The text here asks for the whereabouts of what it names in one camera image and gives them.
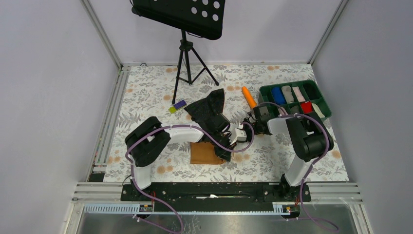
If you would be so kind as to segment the brown boxer underwear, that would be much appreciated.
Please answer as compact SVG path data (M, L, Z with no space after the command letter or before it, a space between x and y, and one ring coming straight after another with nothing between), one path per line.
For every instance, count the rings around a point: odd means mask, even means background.
M190 143L190 164L220 165L225 161L215 154L210 142Z

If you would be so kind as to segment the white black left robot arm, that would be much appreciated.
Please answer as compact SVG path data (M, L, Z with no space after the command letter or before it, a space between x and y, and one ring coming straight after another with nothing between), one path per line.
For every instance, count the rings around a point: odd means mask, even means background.
M157 117L149 117L126 138L126 158L131 163L132 194L139 200L146 200L151 194L151 164L164 148L173 143L209 142L216 155L228 159L236 145L233 129L223 114L210 118L192 118L187 124L163 124Z

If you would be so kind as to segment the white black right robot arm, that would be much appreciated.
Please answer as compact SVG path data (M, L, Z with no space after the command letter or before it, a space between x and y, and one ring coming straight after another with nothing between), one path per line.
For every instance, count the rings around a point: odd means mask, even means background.
M279 110L277 116L268 112L268 107L255 107L253 120L248 118L243 126L246 140L250 142L255 135L275 135L281 132L289 134L295 156L289 169L281 176L275 191L284 200L293 200L303 191L306 178L312 167L334 147L333 139L322 119L315 111L302 114L288 114Z

